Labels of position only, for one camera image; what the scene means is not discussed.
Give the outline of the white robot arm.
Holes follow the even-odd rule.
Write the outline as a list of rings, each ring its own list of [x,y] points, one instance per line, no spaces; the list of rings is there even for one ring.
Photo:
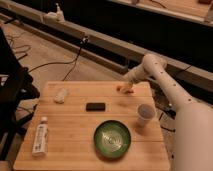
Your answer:
[[[165,59],[146,54],[117,90],[130,93],[134,84],[154,77],[176,112],[174,171],[213,171],[213,108],[192,97],[166,72],[166,65]]]

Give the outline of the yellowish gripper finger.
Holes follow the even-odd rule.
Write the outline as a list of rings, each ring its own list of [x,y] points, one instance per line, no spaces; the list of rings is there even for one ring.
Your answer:
[[[133,85],[131,83],[125,82],[122,84],[120,91],[122,93],[133,93]]]

